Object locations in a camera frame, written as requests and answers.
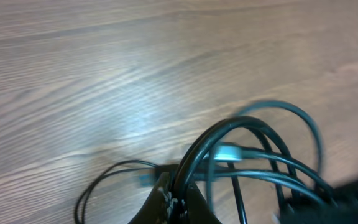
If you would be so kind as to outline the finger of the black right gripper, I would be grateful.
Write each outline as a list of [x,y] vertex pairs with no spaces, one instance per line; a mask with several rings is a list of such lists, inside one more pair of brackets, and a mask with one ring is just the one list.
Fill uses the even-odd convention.
[[358,224],[358,179],[333,189],[333,198],[322,196],[319,205],[302,196],[287,198],[278,216],[279,224]]

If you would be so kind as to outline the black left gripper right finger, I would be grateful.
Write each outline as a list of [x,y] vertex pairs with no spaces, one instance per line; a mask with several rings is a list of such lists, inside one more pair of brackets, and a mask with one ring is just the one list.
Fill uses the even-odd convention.
[[209,209],[200,189],[192,182],[178,204],[178,222],[182,224],[221,224]]

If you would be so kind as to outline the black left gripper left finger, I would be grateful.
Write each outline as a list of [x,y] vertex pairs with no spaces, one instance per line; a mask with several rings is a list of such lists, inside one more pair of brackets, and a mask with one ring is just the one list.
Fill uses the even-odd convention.
[[168,224],[178,200],[170,191],[170,174],[162,172],[141,209],[129,224]]

